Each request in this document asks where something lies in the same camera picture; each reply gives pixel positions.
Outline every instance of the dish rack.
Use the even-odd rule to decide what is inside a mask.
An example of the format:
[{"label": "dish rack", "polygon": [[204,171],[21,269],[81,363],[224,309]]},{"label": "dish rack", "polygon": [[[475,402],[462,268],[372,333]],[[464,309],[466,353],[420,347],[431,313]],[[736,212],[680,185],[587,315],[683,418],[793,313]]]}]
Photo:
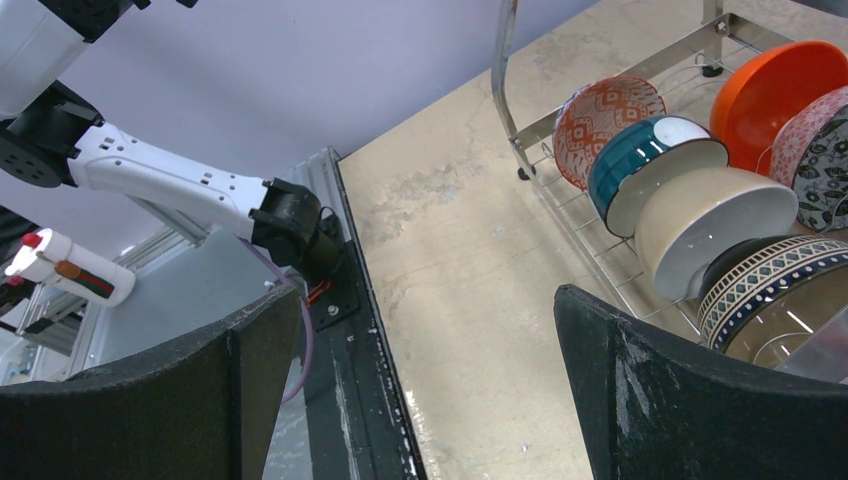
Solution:
[{"label": "dish rack", "polygon": [[[519,177],[533,184],[538,197],[551,209],[609,294],[611,303],[617,303],[636,318],[703,344],[696,302],[660,299],[639,266],[632,242],[607,233],[588,194],[568,184],[559,173],[548,142],[560,108],[522,129],[516,127],[506,99],[505,80],[517,7],[518,0],[502,0],[492,67],[492,93],[518,161]],[[734,72],[731,59],[741,59],[744,63],[746,55],[750,58],[792,41],[751,20],[724,12],[722,0],[703,0],[701,27],[620,74],[647,80],[665,76],[655,85],[670,106],[669,113],[674,114],[687,97],[691,100],[689,93],[694,89],[708,86],[715,89],[723,83],[721,74],[725,70]],[[725,51],[726,43],[733,48]],[[690,75],[679,80],[680,74],[687,70]],[[671,95],[677,96],[675,102],[669,102]],[[836,342],[835,336],[843,340]],[[839,345],[848,345],[848,307],[812,334],[776,369],[828,381],[848,380],[848,361],[845,361],[848,360],[848,348]]]}]

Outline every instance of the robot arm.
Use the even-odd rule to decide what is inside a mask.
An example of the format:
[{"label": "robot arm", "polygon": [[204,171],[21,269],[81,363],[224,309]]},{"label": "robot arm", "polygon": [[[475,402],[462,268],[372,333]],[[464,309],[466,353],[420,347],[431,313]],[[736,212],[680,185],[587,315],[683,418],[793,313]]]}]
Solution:
[{"label": "robot arm", "polygon": [[309,283],[332,275],[342,240],[322,230],[321,203],[309,189],[144,143],[55,81],[130,6],[147,3],[0,0],[0,167],[40,187],[111,191],[198,214],[267,248],[274,263]]}]

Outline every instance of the beige bowl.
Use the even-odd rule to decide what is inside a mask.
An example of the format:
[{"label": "beige bowl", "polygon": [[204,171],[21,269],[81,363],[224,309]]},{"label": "beige bowl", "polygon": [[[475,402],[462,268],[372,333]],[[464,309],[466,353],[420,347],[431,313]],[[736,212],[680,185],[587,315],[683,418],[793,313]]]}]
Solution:
[{"label": "beige bowl", "polygon": [[788,187],[738,168],[702,168],[660,187],[636,225],[636,253],[657,293],[698,295],[706,267],[751,238],[787,233],[798,213]]}]

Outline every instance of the beige table surface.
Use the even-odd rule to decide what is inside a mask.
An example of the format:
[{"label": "beige table surface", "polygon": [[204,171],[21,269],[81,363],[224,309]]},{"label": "beige table surface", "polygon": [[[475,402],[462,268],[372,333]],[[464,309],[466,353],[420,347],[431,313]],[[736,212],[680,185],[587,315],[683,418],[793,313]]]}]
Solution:
[{"label": "beige table surface", "polygon": [[[786,0],[726,3],[789,37],[848,47],[848,21]],[[602,0],[512,57],[516,123],[689,33],[700,15],[697,0]],[[660,83],[668,89],[693,72]],[[666,103],[705,123],[718,87],[687,94],[684,85]],[[517,179],[489,72],[341,170],[429,478],[591,478],[552,306],[561,284],[606,293]],[[680,317],[654,323],[694,338]]]}]

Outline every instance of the wall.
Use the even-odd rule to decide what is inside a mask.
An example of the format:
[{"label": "wall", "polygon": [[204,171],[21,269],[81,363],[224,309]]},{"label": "wall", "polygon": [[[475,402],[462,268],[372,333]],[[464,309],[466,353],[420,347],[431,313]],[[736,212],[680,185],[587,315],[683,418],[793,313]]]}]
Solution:
[{"label": "wall", "polygon": [[[522,0],[519,48],[593,0]],[[156,0],[62,80],[139,138],[270,177],[345,154],[489,68],[500,0]],[[398,161],[402,161],[398,152]],[[101,192],[0,175],[0,202],[105,255],[158,221]]]}]

